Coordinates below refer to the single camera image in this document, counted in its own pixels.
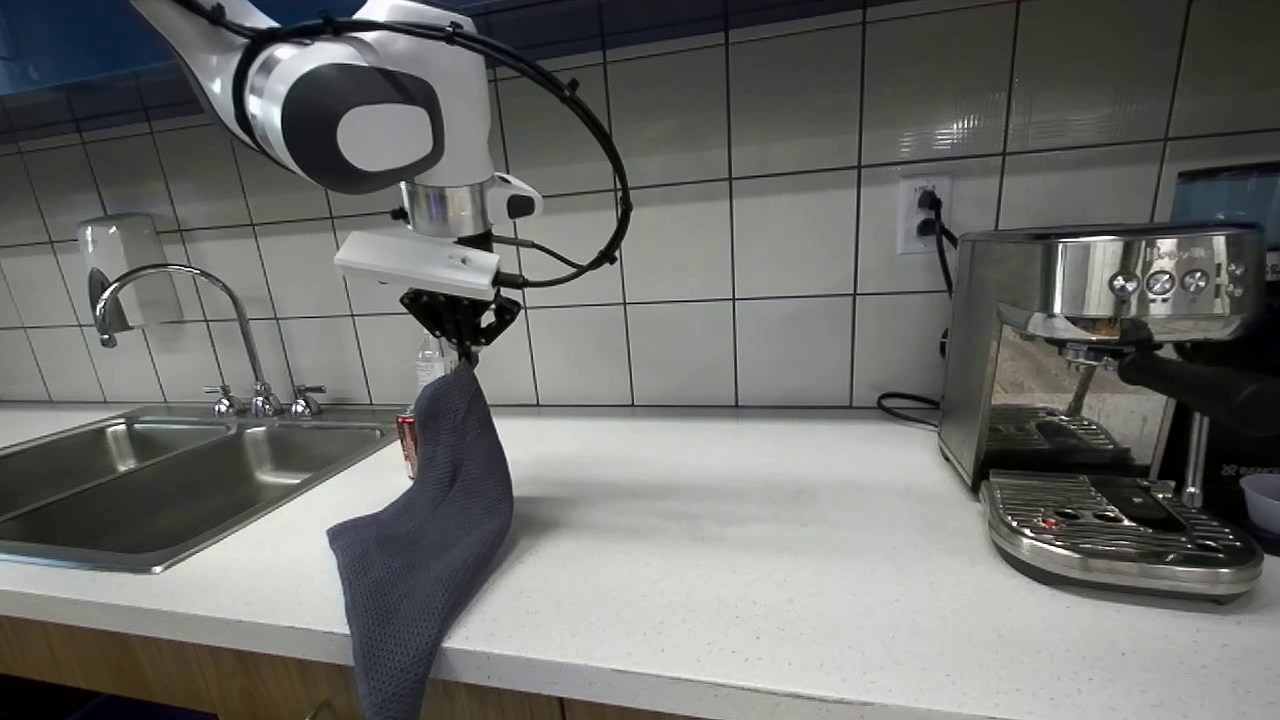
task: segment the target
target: wooden cabinet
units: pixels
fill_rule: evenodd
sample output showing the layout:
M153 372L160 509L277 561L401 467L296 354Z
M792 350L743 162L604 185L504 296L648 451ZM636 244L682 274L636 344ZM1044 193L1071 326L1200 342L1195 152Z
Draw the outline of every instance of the wooden cabinet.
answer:
M354 720L351 670L0 617L0 677L199 710L220 720ZM664 720L648 711L430 685L430 720Z

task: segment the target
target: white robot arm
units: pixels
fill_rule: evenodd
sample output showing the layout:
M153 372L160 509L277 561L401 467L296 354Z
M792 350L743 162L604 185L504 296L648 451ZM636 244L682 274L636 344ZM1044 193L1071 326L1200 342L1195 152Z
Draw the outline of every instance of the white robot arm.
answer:
M417 303L443 296L487 309L497 287L547 287L614 261L631 199L604 124L572 86L477 35L468 18L369 0L351 22L280 29L251 0L130 0L130 10L175 48L212 116L245 146L333 193L401 189L405 230L344 237L337 252L344 274L413 287ZM536 215L542 199L493 166L484 59L517 67L572 108L614 171L614 234L588 264L561 257L572 270L561 281L500 274L493 252L493 225Z

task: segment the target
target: drip tray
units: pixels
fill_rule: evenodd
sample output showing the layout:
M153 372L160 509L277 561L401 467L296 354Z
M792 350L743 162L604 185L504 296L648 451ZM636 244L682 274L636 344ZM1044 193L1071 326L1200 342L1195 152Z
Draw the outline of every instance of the drip tray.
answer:
M1130 476L993 471L983 484L993 543L1053 581L1165 597L1242 597L1260 549Z

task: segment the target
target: white tile wall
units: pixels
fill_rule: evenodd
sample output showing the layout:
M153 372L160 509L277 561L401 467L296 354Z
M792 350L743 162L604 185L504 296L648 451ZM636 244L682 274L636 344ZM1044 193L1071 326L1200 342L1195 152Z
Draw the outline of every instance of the white tile wall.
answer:
M614 130L636 225L620 264L517 292L533 309L484 350L481 383L493 404L934 393L948 300L930 252L897 252L900 185L950 179L956 234L1165 222L1180 169L1280 162L1271 25L1271 0L904 0L554 59ZM500 169L547 193L518 237L595 257L604 162L522 82L497 73L493 97ZM401 287L333 270L337 234L393 230L393 206L318 193L199 116L14 146L0 152L0 400L208 404L224 380L245 400L234 326L192 281L184 326L97 344L71 234L147 211L170 261L245 296L280 398L299 380L401 404L418 329Z
M1185 0L1030 0L1020 10L1008 147L1165 132Z

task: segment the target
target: faucet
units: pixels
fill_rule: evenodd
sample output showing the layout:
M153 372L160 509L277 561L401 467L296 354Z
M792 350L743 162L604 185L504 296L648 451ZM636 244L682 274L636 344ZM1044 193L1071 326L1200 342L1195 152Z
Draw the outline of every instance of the faucet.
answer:
M118 309L115 296L135 284L138 275L147 274L189 274L189 275L199 275L208 281L212 287L220 287L234 314L234 326L238 326L238 342L245 342L245 354L249 354L249 372L251 372L251 400L249 400L249 415L277 415L280 411L280 400L263 375L263 365L254 355L254 344L251 344L251 334L249 334L249 315L245 315L245 303L238 296L230 292L228 281L212 275L208 270L199 264L135 264L128 274L118 274L113 284L100 287L97 303L90 303L90 326L97 326L97 337L102 350L115 350L115 329L118 329L118 314L113 315L109 309Z

